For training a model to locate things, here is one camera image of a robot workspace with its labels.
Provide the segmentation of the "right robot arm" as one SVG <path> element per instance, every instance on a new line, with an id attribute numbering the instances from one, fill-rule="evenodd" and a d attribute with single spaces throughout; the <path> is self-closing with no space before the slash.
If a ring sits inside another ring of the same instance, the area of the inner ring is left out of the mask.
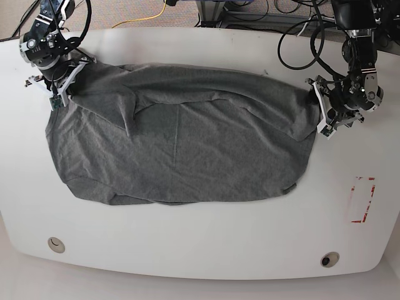
<path id="1" fill-rule="evenodd" d="M 91 1 L 86 1 L 87 14 L 84 29 L 78 37 L 66 39 L 62 34 L 64 23 L 72 16 L 74 1 L 40 1 L 40 12 L 29 32 L 19 40 L 22 58 L 36 66 L 53 93 L 58 92 L 59 81 L 68 73 L 66 56 L 71 51 L 80 52 L 79 46 L 86 37 L 92 18 Z"/>

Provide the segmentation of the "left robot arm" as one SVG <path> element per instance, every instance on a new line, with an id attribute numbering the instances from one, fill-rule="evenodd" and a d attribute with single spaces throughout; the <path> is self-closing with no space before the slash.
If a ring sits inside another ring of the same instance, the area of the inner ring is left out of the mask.
<path id="1" fill-rule="evenodd" d="M 333 21 L 325 21 L 318 4 L 313 1 L 315 16 L 305 21 L 316 23 L 310 38 L 312 63 L 319 64 L 332 77 L 307 79 L 315 93 L 321 110 L 317 131 L 326 137 L 339 126 L 351 127 L 355 121 L 364 121 L 363 111 L 377 109 L 384 97 L 378 84 L 376 61 L 378 51 L 375 40 L 380 36 L 399 42 L 399 1 L 332 1 Z M 342 75 L 321 59 L 323 46 L 315 45 L 316 38 L 325 41 L 325 30 L 336 28 L 345 34 L 342 56 L 348 64 Z"/>

